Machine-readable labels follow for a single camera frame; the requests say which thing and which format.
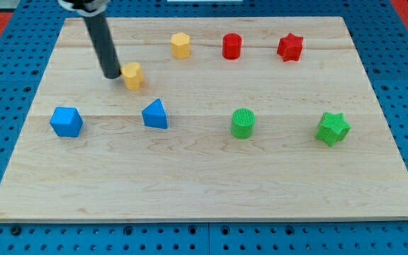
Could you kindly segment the silver tool mount collar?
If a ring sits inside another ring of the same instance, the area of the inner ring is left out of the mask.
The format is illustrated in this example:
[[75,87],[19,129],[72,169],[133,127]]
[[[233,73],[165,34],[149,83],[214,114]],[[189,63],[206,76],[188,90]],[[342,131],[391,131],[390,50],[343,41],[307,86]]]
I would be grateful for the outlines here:
[[106,10],[111,0],[57,0],[57,3],[67,11],[77,12],[83,17],[93,17]]

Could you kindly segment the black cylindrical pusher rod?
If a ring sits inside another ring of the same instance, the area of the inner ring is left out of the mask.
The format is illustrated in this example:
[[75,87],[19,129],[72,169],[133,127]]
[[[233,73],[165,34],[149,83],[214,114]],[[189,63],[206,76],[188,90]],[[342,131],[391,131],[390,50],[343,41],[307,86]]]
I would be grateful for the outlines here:
[[104,77],[107,79],[118,78],[120,76],[120,63],[105,13],[84,17],[84,22]]

